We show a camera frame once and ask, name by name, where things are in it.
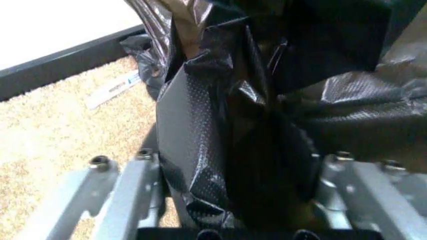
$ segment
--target textured plastic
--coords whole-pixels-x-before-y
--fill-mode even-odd
[[[427,6],[375,72],[347,72],[289,96],[288,115],[322,152],[345,150],[358,160],[393,159],[427,171],[426,19]]]

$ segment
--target metal bar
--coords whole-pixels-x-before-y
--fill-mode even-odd
[[[135,239],[139,220],[149,213],[152,166],[151,160],[141,158],[127,163],[114,188],[105,217],[95,228],[94,239]]]
[[[371,222],[387,240],[419,240],[427,236],[424,218],[377,165],[348,162],[334,183],[352,222]]]
[[[157,155],[155,155],[154,164],[151,168],[151,176],[152,191],[148,215],[141,218],[138,228],[155,228],[159,226],[159,212],[165,201],[165,196],[163,195],[162,174]]]
[[[44,200],[28,220],[19,239],[68,239],[84,211],[96,216],[119,175],[117,163],[100,172],[96,168],[68,175],[60,189]]]

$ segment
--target screw head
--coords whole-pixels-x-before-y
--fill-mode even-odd
[[[98,172],[105,172],[110,169],[110,159],[103,155],[96,156],[89,161],[89,167]]]
[[[404,172],[406,168],[402,165],[402,163],[395,160],[385,160],[381,162],[381,169],[384,172]]]
[[[153,150],[151,148],[141,148],[136,154],[137,160],[152,160]]]

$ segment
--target black plastic bag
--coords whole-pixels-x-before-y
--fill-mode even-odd
[[[136,57],[152,96],[158,95],[160,159],[183,226],[282,229],[313,224],[307,202],[316,189],[322,156],[337,150],[358,150],[351,144],[336,143],[354,137],[340,135],[343,129],[358,134],[354,129],[360,117],[340,115],[334,120],[336,102],[329,105],[331,108],[323,102],[323,96],[346,89],[338,84],[342,76],[328,80],[338,84],[338,90],[323,85],[298,90],[337,74],[374,70],[394,38],[390,31],[403,30],[389,29],[394,19],[389,10],[394,6],[366,1],[358,11],[384,10],[368,18],[378,22],[362,21],[361,25],[342,28],[328,25],[342,16],[319,17],[322,6],[311,0],[293,4],[255,1],[254,5],[203,0],[127,2],[141,16],[152,39],[134,36],[123,45]],[[348,11],[355,3],[344,2],[350,4],[335,2],[337,9]],[[409,3],[408,9],[419,8],[421,2]],[[255,4],[264,7],[252,7]],[[271,11],[276,9],[274,4],[281,10]],[[298,14],[309,20],[301,21]],[[191,34],[180,31],[186,25],[196,26],[190,28],[194,29]],[[381,31],[364,35],[376,27]],[[354,38],[357,41],[345,34],[353,30],[360,34]],[[355,53],[357,43],[367,45],[362,52],[370,53],[371,45],[374,51]],[[359,90],[375,95],[370,87]],[[409,92],[416,93],[411,101],[424,96],[422,90]],[[339,97],[345,98],[346,92]],[[362,102],[355,103],[364,103],[364,97],[361,93]],[[349,105],[349,109],[360,106]],[[399,124],[401,114],[406,114],[407,110],[399,109],[399,117],[391,122]],[[368,119],[388,123],[380,117],[384,110],[380,108]],[[334,125],[337,122],[343,123],[338,124],[341,128]],[[338,136],[331,140],[327,129]],[[403,132],[413,131],[408,128]],[[390,134],[400,133],[392,129]]]

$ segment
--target carpet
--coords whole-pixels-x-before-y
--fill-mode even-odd
[[[90,110],[85,99],[108,81],[137,69],[131,57],[0,102],[0,239],[12,239],[67,172],[106,155],[123,169],[156,121],[144,83]],[[93,219],[73,239],[88,239]],[[171,198],[161,227],[179,227]]]

